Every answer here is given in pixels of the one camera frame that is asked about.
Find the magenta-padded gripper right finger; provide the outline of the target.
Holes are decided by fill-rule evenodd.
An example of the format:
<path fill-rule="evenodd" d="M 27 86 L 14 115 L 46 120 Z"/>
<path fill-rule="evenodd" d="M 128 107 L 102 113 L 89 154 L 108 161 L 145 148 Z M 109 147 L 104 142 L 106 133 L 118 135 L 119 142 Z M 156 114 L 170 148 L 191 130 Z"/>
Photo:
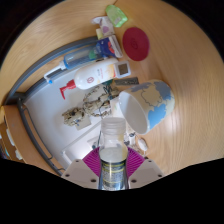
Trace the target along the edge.
<path fill-rule="evenodd" d="M 132 148 L 128 151 L 127 178 L 130 189 L 143 187 L 164 176 L 152 159 L 144 158 Z"/>

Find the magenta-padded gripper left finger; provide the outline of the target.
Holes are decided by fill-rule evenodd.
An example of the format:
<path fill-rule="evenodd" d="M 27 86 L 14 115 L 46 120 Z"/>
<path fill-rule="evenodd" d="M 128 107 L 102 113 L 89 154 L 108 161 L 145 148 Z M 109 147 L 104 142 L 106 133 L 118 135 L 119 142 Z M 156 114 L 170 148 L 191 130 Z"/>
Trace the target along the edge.
<path fill-rule="evenodd" d="M 97 189 L 100 176 L 99 149 L 88 153 L 83 159 L 75 159 L 62 177 L 84 188 Z"/>

